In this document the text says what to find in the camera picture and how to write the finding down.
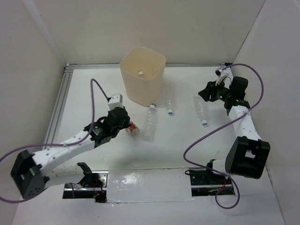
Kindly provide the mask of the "red-capped labelled small bottle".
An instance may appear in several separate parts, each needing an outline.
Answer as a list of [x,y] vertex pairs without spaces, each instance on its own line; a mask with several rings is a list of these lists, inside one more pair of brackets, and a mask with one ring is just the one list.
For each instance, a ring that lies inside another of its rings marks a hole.
[[126,129],[126,132],[131,136],[135,136],[139,133],[139,128],[131,121],[129,123],[129,127]]

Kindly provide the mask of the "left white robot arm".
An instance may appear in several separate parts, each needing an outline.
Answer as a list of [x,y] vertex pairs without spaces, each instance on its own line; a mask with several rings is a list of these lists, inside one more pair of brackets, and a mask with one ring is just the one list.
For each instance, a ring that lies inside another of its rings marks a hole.
[[116,107],[78,134],[58,147],[29,153],[24,150],[17,155],[11,177],[23,199],[31,199],[48,187],[78,183],[87,187],[99,176],[84,162],[64,166],[63,163],[84,152],[93,150],[115,138],[120,130],[129,127],[130,117],[125,108]]

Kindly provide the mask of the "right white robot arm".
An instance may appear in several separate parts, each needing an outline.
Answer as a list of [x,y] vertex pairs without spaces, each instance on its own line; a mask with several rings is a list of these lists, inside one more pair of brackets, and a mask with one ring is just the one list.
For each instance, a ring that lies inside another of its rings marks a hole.
[[250,114],[250,105],[244,99],[248,80],[234,77],[229,88],[225,87],[224,78],[208,82],[204,90],[198,94],[204,101],[214,102],[221,100],[227,115],[233,123],[236,140],[224,160],[211,160],[212,167],[205,171],[205,180],[214,184],[221,178],[221,173],[239,175],[246,178],[259,179],[263,173],[269,152],[270,144],[258,135]]

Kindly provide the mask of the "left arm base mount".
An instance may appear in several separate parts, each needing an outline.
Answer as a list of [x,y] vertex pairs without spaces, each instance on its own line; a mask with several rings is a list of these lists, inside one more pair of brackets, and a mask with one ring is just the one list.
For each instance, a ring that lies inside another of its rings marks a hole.
[[96,203],[106,203],[109,171],[93,171],[90,180],[66,183],[62,199],[93,199]]

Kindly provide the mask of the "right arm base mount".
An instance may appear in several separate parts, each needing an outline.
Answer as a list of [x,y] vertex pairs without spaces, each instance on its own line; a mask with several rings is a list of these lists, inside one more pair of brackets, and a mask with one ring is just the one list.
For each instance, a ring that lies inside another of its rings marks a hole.
[[202,169],[189,169],[185,174],[190,178],[193,197],[213,196],[220,190],[219,195],[235,195],[232,182],[225,176]]

